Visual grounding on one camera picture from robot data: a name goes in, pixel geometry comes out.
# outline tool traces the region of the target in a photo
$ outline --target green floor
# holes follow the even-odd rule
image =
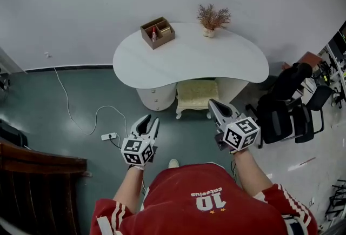
[[[113,70],[60,71],[59,76],[69,94],[72,117],[85,132],[91,132],[95,112],[104,105],[115,106],[126,116],[128,132],[141,116],[150,113],[160,118],[158,149],[154,163],[147,165],[146,185],[171,158],[182,165],[215,162],[230,172],[231,157],[214,143],[215,125],[204,111],[183,112],[180,120],[175,118],[176,103],[165,111],[150,111],[136,90],[121,83]],[[81,178],[77,184],[77,206],[81,233],[89,234],[95,201],[112,198],[127,170],[119,149],[101,141],[102,134],[111,132],[124,138],[123,118],[113,109],[102,109],[95,132],[82,134],[69,118],[65,93],[54,72],[12,75],[10,92],[0,103],[0,118],[22,130],[34,150],[88,160],[92,177]]]

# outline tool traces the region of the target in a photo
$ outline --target wooden box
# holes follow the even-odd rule
[[[152,28],[156,28],[156,41],[152,41]],[[170,27],[171,33],[166,32],[161,33],[162,30]],[[164,18],[160,17],[156,20],[153,20],[145,25],[141,26],[141,33],[143,39],[147,44],[154,50],[157,47],[173,40],[175,38],[175,30],[172,28],[170,23]]]

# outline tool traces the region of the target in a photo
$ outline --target white shoe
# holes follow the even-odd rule
[[[179,167],[179,162],[177,159],[171,159],[171,161],[168,164],[168,168],[178,168]]]

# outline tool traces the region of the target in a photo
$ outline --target power socket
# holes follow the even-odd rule
[[[107,140],[109,140],[109,136],[111,136],[110,137],[111,139],[114,139],[114,138],[117,137],[117,134],[115,132],[113,132],[113,133],[101,135],[101,140],[102,141],[107,141]]]

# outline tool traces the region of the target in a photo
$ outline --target yellow cushion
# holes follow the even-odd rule
[[[208,100],[218,100],[214,80],[185,80],[178,82],[178,108],[207,109]]]

